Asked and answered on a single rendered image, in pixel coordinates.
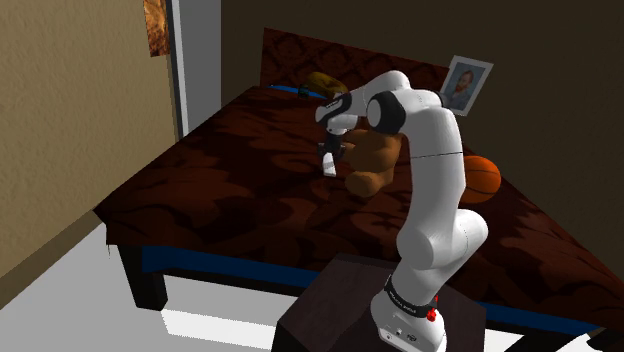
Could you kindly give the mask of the orange basketball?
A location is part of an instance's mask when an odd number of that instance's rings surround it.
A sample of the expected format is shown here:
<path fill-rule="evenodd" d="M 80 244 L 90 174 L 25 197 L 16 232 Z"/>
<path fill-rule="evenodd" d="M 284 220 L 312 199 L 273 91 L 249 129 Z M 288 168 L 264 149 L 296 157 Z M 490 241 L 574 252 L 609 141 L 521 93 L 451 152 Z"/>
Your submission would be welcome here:
<path fill-rule="evenodd" d="M 477 204 L 491 199 L 499 190 L 502 177 L 498 167 L 487 158 L 469 155 L 464 157 L 466 187 L 462 203 Z"/>

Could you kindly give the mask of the brown teddy bear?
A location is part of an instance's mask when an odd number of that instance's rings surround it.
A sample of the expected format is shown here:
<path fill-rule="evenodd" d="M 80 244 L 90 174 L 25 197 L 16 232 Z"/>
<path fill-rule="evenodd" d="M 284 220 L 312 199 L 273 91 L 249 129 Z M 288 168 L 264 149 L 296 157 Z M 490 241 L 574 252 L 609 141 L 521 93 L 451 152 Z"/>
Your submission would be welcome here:
<path fill-rule="evenodd" d="M 352 194 L 368 198 L 391 184 L 399 158 L 402 135 L 387 135 L 373 130 L 355 129 L 343 138 L 343 159 L 353 172 L 345 178 Z"/>

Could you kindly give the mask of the grey door with white frame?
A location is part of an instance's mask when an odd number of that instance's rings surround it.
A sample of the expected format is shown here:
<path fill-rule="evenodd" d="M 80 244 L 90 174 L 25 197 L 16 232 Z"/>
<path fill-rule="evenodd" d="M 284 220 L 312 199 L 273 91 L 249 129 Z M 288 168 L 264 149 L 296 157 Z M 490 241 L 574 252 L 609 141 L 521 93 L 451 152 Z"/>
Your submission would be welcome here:
<path fill-rule="evenodd" d="M 220 110 L 221 0 L 165 0 L 179 138 Z"/>

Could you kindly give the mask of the brown wall picture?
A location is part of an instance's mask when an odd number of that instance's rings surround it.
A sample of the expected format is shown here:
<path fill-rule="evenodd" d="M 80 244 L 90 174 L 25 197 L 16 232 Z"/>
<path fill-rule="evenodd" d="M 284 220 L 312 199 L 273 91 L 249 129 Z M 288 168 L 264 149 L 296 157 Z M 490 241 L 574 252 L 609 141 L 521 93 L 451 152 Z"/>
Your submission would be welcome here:
<path fill-rule="evenodd" d="M 151 57 L 170 53 L 165 0 L 143 0 L 148 46 Z"/>

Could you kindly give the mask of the framed portrait picture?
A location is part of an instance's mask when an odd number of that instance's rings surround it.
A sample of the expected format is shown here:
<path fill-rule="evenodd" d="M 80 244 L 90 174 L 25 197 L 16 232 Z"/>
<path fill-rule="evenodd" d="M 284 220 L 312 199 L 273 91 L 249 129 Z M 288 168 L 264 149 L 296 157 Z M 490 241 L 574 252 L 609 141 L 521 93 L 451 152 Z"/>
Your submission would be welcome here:
<path fill-rule="evenodd" d="M 455 55 L 440 89 L 444 106 L 467 116 L 492 68 L 492 63 Z"/>

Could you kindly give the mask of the yellow rounded object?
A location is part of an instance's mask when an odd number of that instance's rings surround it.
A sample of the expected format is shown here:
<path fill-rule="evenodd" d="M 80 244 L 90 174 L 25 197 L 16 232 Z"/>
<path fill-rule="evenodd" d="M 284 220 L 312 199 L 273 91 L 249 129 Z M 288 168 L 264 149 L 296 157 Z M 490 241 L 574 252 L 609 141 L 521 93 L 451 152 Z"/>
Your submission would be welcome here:
<path fill-rule="evenodd" d="M 321 72 L 311 72 L 306 77 L 305 85 L 311 92 L 327 99 L 333 99 L 336 95 L 348 92 L 348 88 L 341 81 Z"/>

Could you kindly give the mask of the bed with dark red cover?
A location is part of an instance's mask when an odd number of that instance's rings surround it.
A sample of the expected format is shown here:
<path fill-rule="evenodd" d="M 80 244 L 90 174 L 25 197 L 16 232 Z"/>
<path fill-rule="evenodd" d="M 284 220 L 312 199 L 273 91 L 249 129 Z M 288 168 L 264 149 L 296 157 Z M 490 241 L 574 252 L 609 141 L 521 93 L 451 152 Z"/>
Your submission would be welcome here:
<path fill-rule="evenodd" d="M 298 292 L 338 253 L 398 258 L 394 240 L 411 192 L 409 155 L 394 181 L 369 200 L 326 178 L 312 114 L 318 99 L 298 86 L 312 72 L 350 88 L 397 69 L 415 87 L 438 89 L 444 66 L 276 29 L 263 34 L 258 85 L 224 106 L 113 191 L 97 207 L 106 241 L 130 260 L 140 295 L 165 304 L 166 275 L 247 275 L 261 287 Z M 624 334 L 624 282 L 503 182 L 476 211 L 489 236 L 450 279 L 482 303 L 496 326 Z"/>

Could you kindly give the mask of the dark robot stand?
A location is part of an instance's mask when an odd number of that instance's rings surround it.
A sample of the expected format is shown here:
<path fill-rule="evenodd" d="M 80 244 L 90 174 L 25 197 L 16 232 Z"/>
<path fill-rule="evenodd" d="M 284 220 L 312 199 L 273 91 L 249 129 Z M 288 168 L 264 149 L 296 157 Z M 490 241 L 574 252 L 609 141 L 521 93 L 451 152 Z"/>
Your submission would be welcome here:
<path fill-rule="evenodd" d="M 370 301 L 395 262 L 340 253 L 279 319 L 271 352 L 402 352 L 382 341 Z M 446 352 L 484 352 L 486 309 L 443 286 Z"/>

